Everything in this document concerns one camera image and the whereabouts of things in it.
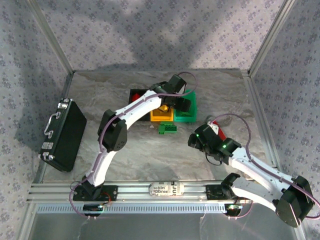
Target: patterned wallpaper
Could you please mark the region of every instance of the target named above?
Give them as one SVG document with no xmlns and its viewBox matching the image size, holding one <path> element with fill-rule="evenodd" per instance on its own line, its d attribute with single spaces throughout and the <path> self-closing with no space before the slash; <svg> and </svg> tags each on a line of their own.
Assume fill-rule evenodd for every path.
<svg viewBox="0 0 320 240">
<path fill-rule="evenodd" d="M 24 1 L 0 3 L 0 239 L 14 239 L 67 77 Z"/>
<path fill-rule="evenodd" d="M 320 199 L 320 1 L 297 1 L 254 76 L 285 172 L 302 175 Z M 312 215 L 320 212 L 314 207 Z M 308 240 L 320 222 L 308 221 Z"/>
<path fill-rule="evenodd" d="M 251 65 L 283 0 L 38 0 L 74 70 Z"/>
</svg>

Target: black briefcase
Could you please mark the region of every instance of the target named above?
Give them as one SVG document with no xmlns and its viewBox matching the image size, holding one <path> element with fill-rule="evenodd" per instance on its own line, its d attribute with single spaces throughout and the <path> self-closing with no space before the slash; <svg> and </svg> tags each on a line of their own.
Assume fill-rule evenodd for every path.
<svg viewBox="0 0 320 240">
<path fill-rule="evenodd" d="M 45 140 L 38 157 L 61 172 L 75 164 L 87 119 L 70 98 L 62 98 L 45 127 Z"/>
</svg>

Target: briefcase handle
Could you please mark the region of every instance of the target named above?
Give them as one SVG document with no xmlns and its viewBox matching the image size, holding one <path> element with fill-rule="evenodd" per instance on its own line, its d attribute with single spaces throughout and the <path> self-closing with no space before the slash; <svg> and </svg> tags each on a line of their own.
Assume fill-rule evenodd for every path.
<svg viewBox="0 0 320 240">
<path fill-rule="evenodd" d="M 59 111 L 57 111 L 56 113 L 51 114 L 51 116 L 50 116 L 50 118 L 49 118 L 49 121 L 48 121 L 48 123 L 46 124 L 46 127 L 45 127 L 43 133 L 44 133 L 44 135 L 48 136 L 48 139 L 51 139 L 52 135 L 54 134 L 54 131 L 53 131 L 53 130 L 48 131 L 48 128 L 49 128 L 50 123 L 51 123 L 51 119 L 52 119 L 53 117 L 55 117 L 55 119 L 58 119 L 58 118 L 60 117 L 60 114 L 61 114 L 61 112 L 59 112 Z"/>
</svg>

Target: gray marble floor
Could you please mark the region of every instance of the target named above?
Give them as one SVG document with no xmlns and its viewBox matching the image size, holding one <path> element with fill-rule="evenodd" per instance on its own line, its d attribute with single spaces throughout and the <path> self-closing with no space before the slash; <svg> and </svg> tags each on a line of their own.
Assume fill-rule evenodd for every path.
<svg viewBox="0 0 320 240">
<path fill-rule="evenodd" d="M 98 154 L 97 130 L 105 110 L 117 110 L 128 104 L 130 89 L 146 89 L 154 83 L 168 81 L 177 72 L 125 71 L 125 72 L 76 72 L 68 97 L 75 100 L 87 118 L 87 126 L 72 172 L 59 172 L 47 166 L 43 181 L 80 180 Z M 152 180 L 222 180 L 229 173 L 238 171 L 226 165 L 212 166 L 203 153 L 188 147 L 189 135 L 206 116 L 236 113 L 246 119 L 251 127 L 250 151 L 268 163 L 261 143 L 252 107 L 241 72 L 200 70 L 196 89 L 197 122 L 176 123 L 175 134 L 159 135 L 156 123 L 136 122 L 128 131 L 128 142 L 112 160 L 106 173 L 107 181 Z M 193 88 L 194 79 L 182 76 L 187 88 Z M 219 122 L 224 133 L 245 144 L 248 133 L 241 120 L 227 117 Z"/>
</svg>

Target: metal vent grille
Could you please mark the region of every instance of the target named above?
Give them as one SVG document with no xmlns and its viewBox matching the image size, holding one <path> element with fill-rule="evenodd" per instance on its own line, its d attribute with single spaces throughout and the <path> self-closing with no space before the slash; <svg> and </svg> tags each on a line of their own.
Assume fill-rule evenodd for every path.
<svg viewBox="0 0 320 240">
<path fill-rule="evenodd" d="M 77 204 L 76 209 L 82 211 L 83 205 Z M 105 206 L 104 213 L 108 214 L 195 214 L 195 213 L 225 213 L 224 204 L 203 203 L 203 204 L 150 204 L 150 203 L 113 203 Z M 69 204 L 39 204 L 38 214 L 72 214 L 75 211 Z"/>
</svg>

